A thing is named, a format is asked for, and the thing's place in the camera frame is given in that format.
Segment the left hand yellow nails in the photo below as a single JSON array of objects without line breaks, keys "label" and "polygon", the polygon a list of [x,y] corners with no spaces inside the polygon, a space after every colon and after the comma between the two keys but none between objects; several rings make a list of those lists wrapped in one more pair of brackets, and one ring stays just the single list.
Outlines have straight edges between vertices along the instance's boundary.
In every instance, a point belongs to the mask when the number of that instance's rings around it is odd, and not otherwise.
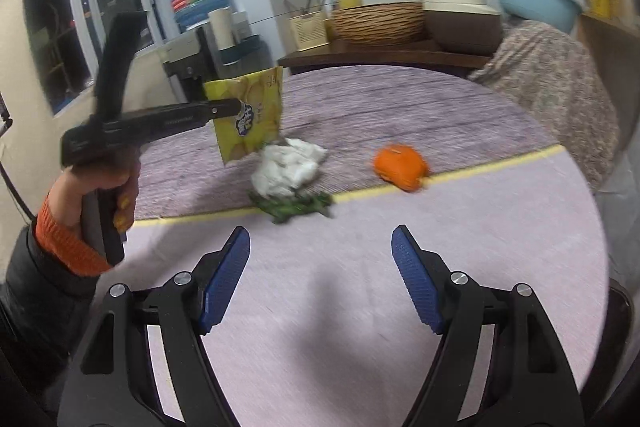
[{"label": "left hand yellow nails", "polygon": [[117,208],[113,225],[125,233],[134,223],[136,199],[139,194],[140,161],[137,156],[127,160],[125,167],[107,162],[66,169],[54,182],[48,194],[48,206],[53,220],[81,238],[82,200],[96,191],[114,191]]}]

